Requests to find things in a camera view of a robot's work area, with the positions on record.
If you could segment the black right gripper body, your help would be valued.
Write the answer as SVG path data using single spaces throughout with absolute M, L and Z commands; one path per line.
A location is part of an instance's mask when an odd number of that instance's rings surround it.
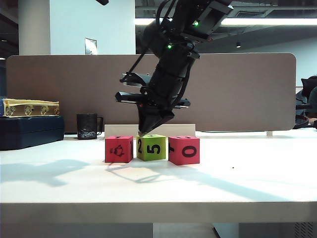
M 118 103 L 135 104 L 141 117 L 172 117 L 174 109 L 190 107 L 188 99 L 183 99 L 181 86 L 142 86 L 139 93 L 117 92 Z

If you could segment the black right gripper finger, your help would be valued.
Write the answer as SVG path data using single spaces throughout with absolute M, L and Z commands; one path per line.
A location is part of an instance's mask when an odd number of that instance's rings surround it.
M 159 111 L 154 107 L 137 106 L 139 115 L 139 135 L 143 136 L 156 128 L 159 122 Z
M 160 125 L 173 119 L 174 116 L 175 115 L 173 112 L 165 112 L 162 115 L 155 114 L 155 115 L 146 116 L 145 123 L 144 123 L 144 134 L 151 132 L 152 130 L 159 127 Z

